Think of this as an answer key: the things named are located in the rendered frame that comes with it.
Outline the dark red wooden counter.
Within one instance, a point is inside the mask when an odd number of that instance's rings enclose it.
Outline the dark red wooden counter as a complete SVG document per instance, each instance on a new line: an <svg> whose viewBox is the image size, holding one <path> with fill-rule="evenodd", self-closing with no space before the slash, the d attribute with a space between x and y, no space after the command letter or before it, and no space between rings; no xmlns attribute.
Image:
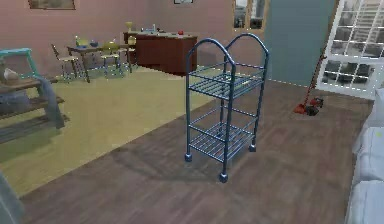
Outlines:
<svg viewBox="0 0 384 224"><path fill-rule="evenodd" d="M136 38L136 58L139 66L155 69L165 73L185 76L186 67L197 68L197 52L186 62L188 52L197 43L196 36L179 38L177 35L124 32L124 42Z"/></svg>

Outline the yellow-backed dining chair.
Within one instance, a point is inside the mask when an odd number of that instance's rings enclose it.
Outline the yellow-backed dining chair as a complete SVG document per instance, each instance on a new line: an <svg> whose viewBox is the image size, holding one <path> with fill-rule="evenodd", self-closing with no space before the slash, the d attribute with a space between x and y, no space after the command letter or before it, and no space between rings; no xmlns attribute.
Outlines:
<svg viewBox="0 0 384 224"><path fill-rule="evenodd" d="M127 44L125 47L121 47L118 50L119 54L124 53L126 56L126 62L129 66L132 64L137 64L137 51L136 51L136 37L135 36L129 36L127 39Z"/></svg>

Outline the yellow-green dining chair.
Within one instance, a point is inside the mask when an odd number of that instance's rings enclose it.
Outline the yellow-green dining chair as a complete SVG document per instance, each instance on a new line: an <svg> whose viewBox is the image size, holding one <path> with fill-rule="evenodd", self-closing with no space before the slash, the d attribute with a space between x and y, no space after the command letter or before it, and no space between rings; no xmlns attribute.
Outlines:
<svg viewBox="0 0 384 224"><path fill-rule="evenodd" d="M115 69L120 73L123 74L121 63L120 63L120 55L118 54L119 45L113 41L105 42L102 45L102 53L101 58L103 59L103 68L104 68L104 74L108 75L108 63L107 61L109 59L112 59L114 61Z"/></svg>

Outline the wooden framed window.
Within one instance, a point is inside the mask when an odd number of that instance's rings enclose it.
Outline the wooden framed window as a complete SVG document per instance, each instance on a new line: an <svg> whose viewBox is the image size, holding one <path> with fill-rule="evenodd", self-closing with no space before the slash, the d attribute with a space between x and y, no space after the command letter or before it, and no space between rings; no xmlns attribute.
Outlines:
<svg viewBox="0 0 384 224"><path fill-rule="evenodd" d="M235 32L263 33L267 23L270 0L232 0Z"/></svg>

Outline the brown wooden dining table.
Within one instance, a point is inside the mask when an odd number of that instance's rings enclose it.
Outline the brown wooden dining table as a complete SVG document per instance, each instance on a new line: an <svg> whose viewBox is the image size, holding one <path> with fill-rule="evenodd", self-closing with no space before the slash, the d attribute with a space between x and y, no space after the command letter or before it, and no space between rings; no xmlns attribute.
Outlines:
<svg viewBox="0 0 384 224"><path fill-rule="evenodd" d="M68 50L68 53L70 55L72 55L74 52L78 53L80 55L80 58L81 58L81 62L82 62L82 65L83 65L83 70L84 70L84 74L85 74L85 80L87 82L90 82L90 76L89 76L89 71L92 70L92 67L90 67L85 59L86 55L87 54L93 54L93 53L100 53L100 58L101 58L101 53L102 53L102 45L101 46L98 46L98 47L91 47L91 46L76 46L76 47L72 47L72 46L68 46L67 47L67 50ZM121 59L121 56L122 54L119 54L120 55L120 63L121 63L121 68L122 66L124 65L124 63L122 62L122 59ZM126 65L128 66L128 70L129 71L132 71L132 65L129 66L126 62Z"/></svg>

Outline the grey-blue room door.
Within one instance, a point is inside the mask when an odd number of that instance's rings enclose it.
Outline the grey-blue room door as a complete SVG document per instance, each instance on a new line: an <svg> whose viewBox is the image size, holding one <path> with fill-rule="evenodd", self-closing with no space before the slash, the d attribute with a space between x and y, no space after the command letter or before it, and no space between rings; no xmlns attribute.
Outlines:
<svg viewBox="0 0 384 224"><path fill-rule="evenodd" d="M264 35L270 79L310 83L334 6L335 0L270 0Z"/></svg>

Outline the wooden chair with pale seat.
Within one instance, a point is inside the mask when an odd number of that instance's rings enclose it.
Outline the wooden chair with pale seat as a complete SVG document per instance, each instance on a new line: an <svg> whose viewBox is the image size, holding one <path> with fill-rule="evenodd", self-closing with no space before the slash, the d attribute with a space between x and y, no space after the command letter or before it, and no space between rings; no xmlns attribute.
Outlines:
<svg viewBox="0 0 384 224"><path fill-rule="evenodd" d="M75 78L78 78L79 77L79 58L72 55L63 56L62 54L59 53L57 47L54 44L51 45L51 48L54 52L56 59L61 64L62 78L64 80L70 81L72 73L74 74ZM67 69L67 64L71 65L72 73Z"/></svg>

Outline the teal framed wooden shelf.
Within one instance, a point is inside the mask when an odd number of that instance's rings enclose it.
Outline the teal framed wooden shelf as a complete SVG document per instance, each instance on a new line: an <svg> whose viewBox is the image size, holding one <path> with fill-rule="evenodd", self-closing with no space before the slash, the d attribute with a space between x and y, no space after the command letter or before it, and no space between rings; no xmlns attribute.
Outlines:
<svg viewBox="0 0 384 224"><path fill-rule="evenodd" d="M6 75L5 58L20 55L26 57L31 71L18 73L12 79ZM31 134L41 127L61 129L65 126L68 117L59 108L59 104L65 100L52 88L52 84L57 82L56 78L43 76L37 71L30 48L0 50L0 121L44 110L43 115L0 127L0 144Z"/></svg>

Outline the white paned window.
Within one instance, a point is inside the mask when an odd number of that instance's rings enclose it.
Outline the white paned window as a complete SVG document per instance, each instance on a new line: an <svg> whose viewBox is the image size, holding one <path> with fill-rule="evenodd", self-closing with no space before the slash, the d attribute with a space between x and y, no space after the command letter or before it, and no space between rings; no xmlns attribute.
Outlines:
<svg viewBox="0 0 384 224"><path fill-rule="evenodd" d="M316 88L374 99L384 85L384 0L339 0Z"/></svg>

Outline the white sofa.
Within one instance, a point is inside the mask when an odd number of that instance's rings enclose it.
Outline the white sofa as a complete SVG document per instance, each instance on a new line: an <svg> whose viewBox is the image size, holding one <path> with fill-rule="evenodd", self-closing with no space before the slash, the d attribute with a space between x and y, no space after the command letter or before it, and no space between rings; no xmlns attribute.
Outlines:
<svg viewBox="0 0 384 224"><path fill-rule="evenodd" d="M355 159L343 224L384 224L384 87L352 149Z"/></svg>

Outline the pale lumpy object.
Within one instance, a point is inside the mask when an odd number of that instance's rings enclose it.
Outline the pale lumpy object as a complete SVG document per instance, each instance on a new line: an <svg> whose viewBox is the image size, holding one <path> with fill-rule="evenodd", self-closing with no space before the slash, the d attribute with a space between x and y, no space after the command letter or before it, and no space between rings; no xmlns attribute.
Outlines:
<svg viewBox="0 0 384 224"><path fill-rule="evenodd" d="M12 69L6 68L4 70L4 80L6 82L14 82L19 79L19 74Z"/></svg>

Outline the grey rounded furniture edge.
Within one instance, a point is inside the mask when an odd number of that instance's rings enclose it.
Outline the grey rounded furniture edge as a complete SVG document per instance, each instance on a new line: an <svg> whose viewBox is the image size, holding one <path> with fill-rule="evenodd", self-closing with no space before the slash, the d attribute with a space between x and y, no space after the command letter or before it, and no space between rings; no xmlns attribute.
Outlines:
<svg viewBox="0 0 384 224"><path fill-rule="evenodd" d="M21 224L24 207L0 171L0 224Z"/></svg>

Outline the dark framed wall picture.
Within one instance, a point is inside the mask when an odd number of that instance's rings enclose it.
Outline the dark framed wall picture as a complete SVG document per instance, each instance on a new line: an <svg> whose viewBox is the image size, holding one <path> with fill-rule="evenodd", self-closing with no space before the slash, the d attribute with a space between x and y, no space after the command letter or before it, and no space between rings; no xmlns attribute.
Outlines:
<svg viewBox="0 0 384 224"><path fill-rule="evenodd" d="M75 10L74 0L28 0L31 9Z"/></svg>

